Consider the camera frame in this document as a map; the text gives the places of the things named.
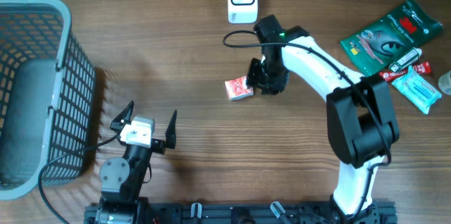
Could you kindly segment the orange white small carton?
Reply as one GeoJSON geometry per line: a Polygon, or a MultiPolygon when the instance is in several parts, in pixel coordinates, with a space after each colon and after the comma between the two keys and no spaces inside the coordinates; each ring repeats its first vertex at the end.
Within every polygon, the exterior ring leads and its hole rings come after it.
{"type": "Polygon", "coordinates": [[[254,90],[247,86],[247,77],[242,76],[234,80],[225,81],[225,89],[231,101],[252,96],[254,90]]]}

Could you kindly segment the green 3M gloves packet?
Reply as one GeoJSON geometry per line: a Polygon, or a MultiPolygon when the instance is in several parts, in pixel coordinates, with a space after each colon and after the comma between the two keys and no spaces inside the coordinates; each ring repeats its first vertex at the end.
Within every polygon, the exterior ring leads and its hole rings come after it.
{"type": "Polygon", "coordinates": [[[369,77],[443,31],[415,0],[406,0],[379,20],[340,41],[351,62],[369,77]]]}

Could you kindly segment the teal wet wipes packet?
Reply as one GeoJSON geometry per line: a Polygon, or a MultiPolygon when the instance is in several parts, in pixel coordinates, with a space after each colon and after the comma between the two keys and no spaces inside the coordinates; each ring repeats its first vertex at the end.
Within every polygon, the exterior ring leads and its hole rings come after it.
{"type": "Polygon", "coordinates": [[[405,75],[394,80],[392,85],[425,115],[428,115],[430,107],[442,97],[412,66],[408,67],[405,75]]]}

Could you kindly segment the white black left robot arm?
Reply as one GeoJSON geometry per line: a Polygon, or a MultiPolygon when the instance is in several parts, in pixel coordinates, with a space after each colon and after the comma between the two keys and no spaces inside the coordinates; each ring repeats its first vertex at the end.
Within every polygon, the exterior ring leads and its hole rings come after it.
{"type": "Polygon", "coordinates": [[[155,223],[149,200],[140,196],[145,175],[152,172],[152,154],[165,154],[176,146],[177,111],[173,112],[165,139],[155,139],[153,118],[132,117],[131,101],[111,122],[125,147],[121,157],[107,159],[101,166],[101,199],[91,213],[85,212],[85,223],[155,223]]]}

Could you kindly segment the green white gum pack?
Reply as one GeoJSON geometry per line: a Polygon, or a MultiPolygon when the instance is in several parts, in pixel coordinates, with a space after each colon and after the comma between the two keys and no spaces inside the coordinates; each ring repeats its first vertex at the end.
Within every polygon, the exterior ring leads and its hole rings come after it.
{"type": "Polygon", "coordinates": [[[411,48],[405,55],[401,56],[396,61],[392,62],[388,69],[394,73],[398,73],[401,70],[407,68],[414,62],[416,62],[422,55],[422,50],[420,48],[411,48]]]}

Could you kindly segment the green lid seasoning jar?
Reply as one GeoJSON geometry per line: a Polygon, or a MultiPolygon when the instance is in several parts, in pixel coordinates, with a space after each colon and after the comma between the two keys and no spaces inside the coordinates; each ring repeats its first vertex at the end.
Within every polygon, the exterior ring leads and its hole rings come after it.
{"type": "Polygon", "coordinates": [[[451,95],[451,70],[440,76],[438,79],[438,87],[444,94],[451,95]]]}

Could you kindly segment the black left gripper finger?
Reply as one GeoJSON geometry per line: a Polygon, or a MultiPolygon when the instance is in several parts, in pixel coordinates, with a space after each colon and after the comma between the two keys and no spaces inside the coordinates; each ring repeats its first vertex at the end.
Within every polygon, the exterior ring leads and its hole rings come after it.
{"type": "Polygon", "coordinates": [[[166,148],[174,149],[177,142],[176,137],[176,120],[177,120],[177,111],[174,110],[173,115],[171,116],[171,120],[168,124],[168,127],[165,132],[166,137],[166,148]]]}
{"type": "Polygon", "coordinates": [[[134,101],[130,103],[111,121],[110,129],[114,132],[121,132],[127,124],[131,124],[131,117],[134,108],[134,101]]]}

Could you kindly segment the red Nescafe stick sachet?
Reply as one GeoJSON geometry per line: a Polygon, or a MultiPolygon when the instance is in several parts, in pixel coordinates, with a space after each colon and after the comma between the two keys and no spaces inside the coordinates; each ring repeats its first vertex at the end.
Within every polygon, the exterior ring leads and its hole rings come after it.
{"type": "MultiPolygon", "coordinates": [[[[413,65],[412,68],[420,75],[427,75],[432,73],[432,68],[430,66],[430,63],[428,61],[423,63],[418,63],[416,65],[413,65]]],[[[406,75],[409,71],[409,68],[404,68],[399,72],[392,72],[389,70],[382,71],[379,73],[379,75],[386,81],[386,82],[392,82],[393,80],[398,79],[399,77],[402,77],[403,75],[406,75]]]]}

